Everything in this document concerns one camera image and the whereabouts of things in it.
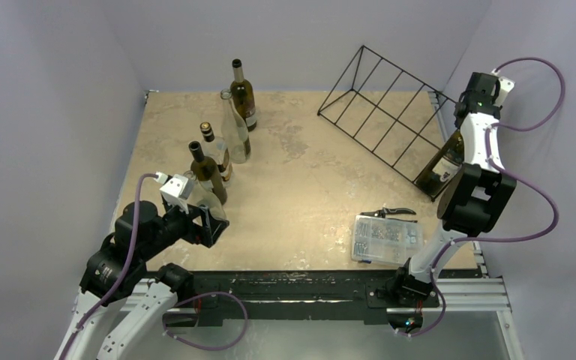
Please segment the dark green bottle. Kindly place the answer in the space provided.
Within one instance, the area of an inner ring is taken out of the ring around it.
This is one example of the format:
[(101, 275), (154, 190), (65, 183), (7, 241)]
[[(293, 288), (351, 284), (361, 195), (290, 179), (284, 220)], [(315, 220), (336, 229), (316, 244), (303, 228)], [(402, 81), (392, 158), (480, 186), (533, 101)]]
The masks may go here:
[(442, 148), (421, 171), (415, 184), (430, 197), (436, 197), (455, 177), (464, 162), (465, 146), (459, 130), (456, 130)]
[(224, 205), (228, 196), (216, 161), (204, 154), (198, 141), (190, 142), (188, 148), (193, 158), (190, 170), (195, 174), (199, 183), (207, 191), (211, 191), (219, 199), (221, 205)]

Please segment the dark green bottle front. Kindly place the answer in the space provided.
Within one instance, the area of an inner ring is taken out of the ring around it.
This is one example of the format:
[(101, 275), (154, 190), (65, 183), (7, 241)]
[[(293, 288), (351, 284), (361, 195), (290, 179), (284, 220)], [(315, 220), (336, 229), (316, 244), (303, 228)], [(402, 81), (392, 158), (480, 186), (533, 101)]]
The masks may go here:
[(464, 162), (465, 146), (459, 130), (456, 130), (442, 148), (421, 171), (415, 184), (430, 197), (436, 197), (455, 177)]

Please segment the clear glass bottle short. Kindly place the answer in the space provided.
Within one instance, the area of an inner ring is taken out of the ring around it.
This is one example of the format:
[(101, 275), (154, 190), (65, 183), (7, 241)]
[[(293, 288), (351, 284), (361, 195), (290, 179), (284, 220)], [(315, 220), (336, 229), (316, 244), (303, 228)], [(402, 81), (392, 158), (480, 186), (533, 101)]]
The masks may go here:
[(193, 206), (205, 206), (214, 218), (225, 221), (227, 215), (218, 197), (212, 191), (206, 190), (191, 170), (184, 172), (183, 176), (193, 185), (187, 203)]

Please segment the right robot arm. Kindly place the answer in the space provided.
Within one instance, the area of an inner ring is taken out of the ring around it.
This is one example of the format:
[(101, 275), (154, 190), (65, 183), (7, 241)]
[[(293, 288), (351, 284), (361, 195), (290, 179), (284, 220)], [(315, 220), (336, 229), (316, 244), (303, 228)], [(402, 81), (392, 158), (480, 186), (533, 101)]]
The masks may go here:
[(465, 242), (490, 232), (500, 218), (517, 181), (504, 175), (496, 125), (512, 80), (492, 73), (475, 72), (454, 109), (455, 125), (463, 137), (460, 170), (443, 193), (432, 238), (401, 266), (386, 285), (400, 305), (425, 300), (446, 263)]

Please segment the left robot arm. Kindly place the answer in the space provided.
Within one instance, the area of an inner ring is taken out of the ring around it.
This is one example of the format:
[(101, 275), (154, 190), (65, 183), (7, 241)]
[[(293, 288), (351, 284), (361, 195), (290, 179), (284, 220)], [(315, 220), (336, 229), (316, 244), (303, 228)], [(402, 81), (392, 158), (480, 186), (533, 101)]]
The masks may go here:
[(55, 358), (119, 358), (155, 321), (156, 314), (162, 314), (167, 305), (183, 307), (196, 294), (189, 271), (165, 265), (142, 304), (114, 326), (134, 288), (146, 276), (147, 262), (179, 240), (210, 248), (229, 225), (225, 216), (213, 214), (204, 205), (167, 205), (164, 215), (149, 201), (127, 205), (116, 219), (114, 231), (86, 263), (70, 328)]

